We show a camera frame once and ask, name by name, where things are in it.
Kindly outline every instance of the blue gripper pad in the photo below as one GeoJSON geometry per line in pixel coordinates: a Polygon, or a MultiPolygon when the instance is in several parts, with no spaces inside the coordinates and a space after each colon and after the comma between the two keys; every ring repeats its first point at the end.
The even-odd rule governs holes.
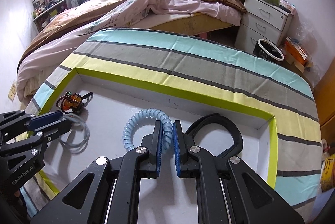
{"type": "Polygon", "coordinates": [[[157,177],[160,176],[160,165],[162,161],[162,147],[163,147],[163,123],[160,122],[160,133],[158,135],[158,144],[157,144],[157,161],[156,161],[156,174],[157,177]]]}
{"type": "Polygon", "coordinates": [[[61,111],[53,111],[53,112],[48,112],[40,116],[36,116],[35,118],[32,118],[30,120],[29,124],[27,125],[27,129],[36,130],[45,125],[56,122],[62,117],[63,117],[63,113],[61,111]]]}
{"type": "Polygon", "coordinates": [[[177,171],[177,176],[180,176],[180,150],[179,150],[179,142],[177,136],[177,130],[175,126],[175,122],[173,123],[173,144],[175,149],[175,170],[177,171]]]}

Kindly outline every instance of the wooden cabinet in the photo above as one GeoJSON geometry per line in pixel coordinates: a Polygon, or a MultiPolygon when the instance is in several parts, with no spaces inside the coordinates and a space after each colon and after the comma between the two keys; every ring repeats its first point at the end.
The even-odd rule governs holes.
{"type": "Polygon", "coordinates": [[[259,39],[279,45],[291,24],[292,15],[263,0],[246,0],[235,47],[252,53],[259,39]]]}
{"type": "Polygon", "coordinates": [[[335,142],[335,59],[315,87],[313,95],[318,109],[321,137],[328,144],[335,142]]]}

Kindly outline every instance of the light switch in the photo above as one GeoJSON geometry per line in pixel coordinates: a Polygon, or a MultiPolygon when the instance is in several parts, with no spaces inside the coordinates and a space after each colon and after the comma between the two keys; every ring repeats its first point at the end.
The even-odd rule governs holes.
{"type": "Polygon", "coordinates": [[[15,94],[16,94],[16,82],[14,81],[8,94],[8,97],[10,98],[11,101],[14,100],[15,94]]]}

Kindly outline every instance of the mattress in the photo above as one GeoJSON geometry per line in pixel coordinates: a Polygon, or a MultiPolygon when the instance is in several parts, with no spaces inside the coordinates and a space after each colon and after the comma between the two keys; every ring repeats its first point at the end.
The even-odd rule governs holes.
{"type": "MultiPolygon", "coordinates": [[[[312,92],[298,75],[208,40],[109,29],[91,36],[57,67],[26,112],[48,112],[49,97],[60,96],[63,80],[75,72],[268,119],[277,132],[270,142],[278,147],[277,161],[269,167],[269,172],[275,171],[269,184],[308,219],[319,187],[321,134],[312,92]]],[[[39,186],[52,198],[55,193],[48,182],[44,176],[39,186]]]]}
{"type": "MultiPolygon", "coordinates": [[[[134,25],[133,28],[142,28],[139,27],[138,24],[134,25]]],[[[233,25],[227,22],[222,22],[219,19],[210,17],[208,15],[202,13],[195,13],[187,18],[172,19],[169,22],[158,24],[150,29],[193,36],[200,33],[224,29],[231,26],[233,25]]]]}

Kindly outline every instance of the orange box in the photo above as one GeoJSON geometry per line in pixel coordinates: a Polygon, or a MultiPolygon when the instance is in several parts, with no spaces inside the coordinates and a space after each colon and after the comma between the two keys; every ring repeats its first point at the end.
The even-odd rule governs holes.
{"type": "Polygon", "coordinates": [[[285,50],[289,52],[299,63],[305,65],[307,58],[305,58],[300,51],[305,53],[304,49],[298,45],[291,43],[289,40],[285,40],[285,50]]]}

